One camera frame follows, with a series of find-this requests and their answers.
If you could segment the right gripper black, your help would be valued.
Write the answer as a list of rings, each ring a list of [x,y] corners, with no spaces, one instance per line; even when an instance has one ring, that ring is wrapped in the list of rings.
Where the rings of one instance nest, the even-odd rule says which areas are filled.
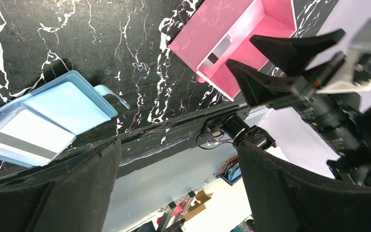
[[[275,77],[239,61],[226,66],[235,77],[250,107],[291,107],[340,159],[328,161],[334,176],[342,181],[371,187],[371,108],[359,111],[360,95],[355,90],[323,93],[333,77],[345,67],[343,52],[308,69],[321,52],[335,46],[346,35],[343,29],[305,38],[275,38],[254,35],[251,44],[285,73]]]

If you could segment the pink plastic box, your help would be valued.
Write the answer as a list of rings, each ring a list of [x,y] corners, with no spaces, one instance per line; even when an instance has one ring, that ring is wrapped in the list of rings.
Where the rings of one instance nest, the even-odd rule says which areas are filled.
[[[251,43],[253,35],[291,37],[297,29],[291,0],[205,0],[169,44],[197,74],[197,81],[208,82],[233,101],[240,87],[226,66],[234,59],[261,69],[267,62]],[[232,43],[212,67],[203,64],[226,34]]]

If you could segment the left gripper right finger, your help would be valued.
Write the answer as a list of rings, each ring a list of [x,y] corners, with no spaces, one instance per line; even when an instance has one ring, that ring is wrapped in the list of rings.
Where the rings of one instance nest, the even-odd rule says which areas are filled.
[[[247,141],[237,152],[258,232],[371,232],[371,188],[310,172]]]

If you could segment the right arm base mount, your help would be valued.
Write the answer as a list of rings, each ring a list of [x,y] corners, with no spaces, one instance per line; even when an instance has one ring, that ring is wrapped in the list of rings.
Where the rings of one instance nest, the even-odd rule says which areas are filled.
[[[211,147],[204,147],[203,142],[212,141],[213,148],[222,144],[231,144],[237,148],[243,140],[263,150],[278,146],[266,130],[256,125],[249,126],[237,113],[207,119],[197,135],[195,143],[201,149],[212,150]]]

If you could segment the blue card holder wallet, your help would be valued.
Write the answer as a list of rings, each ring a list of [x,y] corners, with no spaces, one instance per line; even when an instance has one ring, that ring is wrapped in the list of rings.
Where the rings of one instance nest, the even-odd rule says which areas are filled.
[[[15,110],[23,108],[69,131],[76,138],[117,116],[115,108],[105,99],[108,94],[114,95],[114,92],[107,86],[93,86],[77,71],[70,71],[0,107],[0,124]],[[0,160],[33,167],[45,166],[53,159],[47,163],[38,163],[0,148]]]

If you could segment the credit card with stripe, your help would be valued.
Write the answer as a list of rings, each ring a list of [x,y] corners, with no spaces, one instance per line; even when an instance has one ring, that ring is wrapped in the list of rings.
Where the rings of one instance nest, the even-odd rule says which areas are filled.
[[[0,148],[38,163],[51,161],[74,139],[74,134],[23,108],[0,124]]]

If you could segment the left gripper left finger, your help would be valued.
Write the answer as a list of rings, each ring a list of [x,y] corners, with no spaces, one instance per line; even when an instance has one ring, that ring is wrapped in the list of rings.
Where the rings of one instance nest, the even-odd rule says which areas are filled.
[[[0,179],[0,232],[100,232],[121,141]]]

